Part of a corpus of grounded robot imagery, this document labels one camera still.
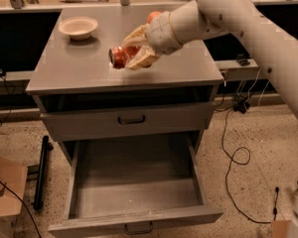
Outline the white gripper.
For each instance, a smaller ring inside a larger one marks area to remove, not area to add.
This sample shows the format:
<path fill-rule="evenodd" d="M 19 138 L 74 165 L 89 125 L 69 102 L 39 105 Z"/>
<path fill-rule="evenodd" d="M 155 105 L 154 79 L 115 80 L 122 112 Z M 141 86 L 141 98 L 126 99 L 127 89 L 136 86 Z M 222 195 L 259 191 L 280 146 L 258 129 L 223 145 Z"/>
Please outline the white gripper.
<path fill-rule="evenodd" d="M 170 15 L 170 12 L 161 12 L 150 24 L 139 26 L 123 39 L 121 46 L 127 47 L 126 68 L 150 66 L 158 55 L 170 55 L 182 47 L 173 32 Z"/>

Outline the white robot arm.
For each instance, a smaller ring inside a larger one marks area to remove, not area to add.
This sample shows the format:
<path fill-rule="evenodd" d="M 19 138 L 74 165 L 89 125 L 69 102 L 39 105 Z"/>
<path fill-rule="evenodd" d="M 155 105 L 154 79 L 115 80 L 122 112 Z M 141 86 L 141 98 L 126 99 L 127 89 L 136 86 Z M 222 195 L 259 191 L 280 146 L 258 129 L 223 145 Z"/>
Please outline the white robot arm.
<path fill-rule="evenodd" d="M 251 0 L 193 0 L 150 15 L 122 42 L 140 48 L 126 66 L 148 66 L 186 43 L 225 33 L 238 39 L 298 119 L 298 40 L 261 14 Z"/>

